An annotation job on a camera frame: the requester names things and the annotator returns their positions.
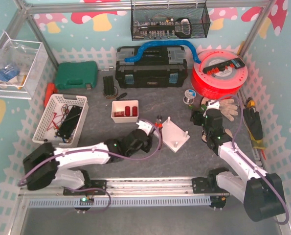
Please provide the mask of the orange handled cutting pliers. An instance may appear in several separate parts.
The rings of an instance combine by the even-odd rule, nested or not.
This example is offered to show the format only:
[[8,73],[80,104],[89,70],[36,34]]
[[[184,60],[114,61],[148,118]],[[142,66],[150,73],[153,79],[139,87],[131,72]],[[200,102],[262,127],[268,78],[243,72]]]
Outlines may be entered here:
[[162,116],[158,115],[156,117],[156,123],[155,123],[156,128],[158,129],[158,133],[159,133],[159,150],[162,148],[162,144],[163,144],[163,135],[162,135]]

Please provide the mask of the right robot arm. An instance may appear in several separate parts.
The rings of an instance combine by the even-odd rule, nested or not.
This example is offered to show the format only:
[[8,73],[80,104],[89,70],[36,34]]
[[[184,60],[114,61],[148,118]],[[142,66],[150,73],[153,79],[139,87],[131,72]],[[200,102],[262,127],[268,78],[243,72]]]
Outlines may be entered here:
[[236,197],[254,222],[285,214],[286,224],[290,214],[281,177],[260,168],[237,146],[224,130],[220,110],[202,105],[192,111],[191,120],[202,127],[202,140],[208,148],[236,172],[233,175],[223,168],[209,172],[210,187],[224,189]]

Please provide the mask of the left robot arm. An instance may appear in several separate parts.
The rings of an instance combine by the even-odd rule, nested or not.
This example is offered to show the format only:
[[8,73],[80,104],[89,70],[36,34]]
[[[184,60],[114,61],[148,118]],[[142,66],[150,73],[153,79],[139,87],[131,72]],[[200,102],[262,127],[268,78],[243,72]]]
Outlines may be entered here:
[[133,160],[132,155],[152,148],[153,134],[158,125],[145,119],[137,121],[138,127],[127,136],[109,139],[91,146],[59,148],[45,142],[23,160],[24,176],[19,187],[40,190],[49,185],[71,191],[90,188],[90,177],[81,169],[86,165],[105,165],[120,160]]

